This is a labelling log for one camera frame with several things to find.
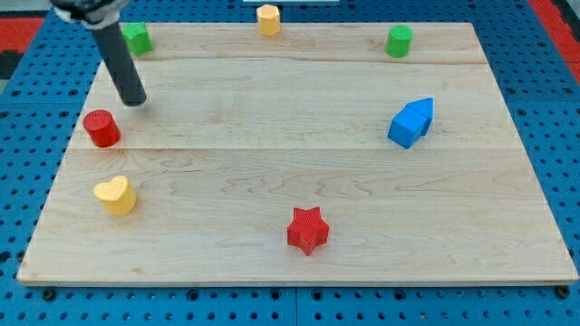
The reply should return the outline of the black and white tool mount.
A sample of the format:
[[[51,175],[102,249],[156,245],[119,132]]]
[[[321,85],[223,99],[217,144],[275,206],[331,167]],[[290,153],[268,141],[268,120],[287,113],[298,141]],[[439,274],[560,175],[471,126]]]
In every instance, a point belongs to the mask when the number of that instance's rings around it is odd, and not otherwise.
[[[121,10],[131,0],[51,0],[58,17],[66,23],[81,23],[90,30],[101,30],[117,23]]]

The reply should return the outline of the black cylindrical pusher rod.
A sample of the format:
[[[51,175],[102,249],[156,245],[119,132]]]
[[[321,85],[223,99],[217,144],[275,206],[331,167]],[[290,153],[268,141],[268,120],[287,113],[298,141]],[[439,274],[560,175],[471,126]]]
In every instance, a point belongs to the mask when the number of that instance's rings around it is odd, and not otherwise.
[[[92,36],[122,104],[127,107],[138,107],[144,104],[147,94],[119,23],[115,22],[102,29],[93,30]]]

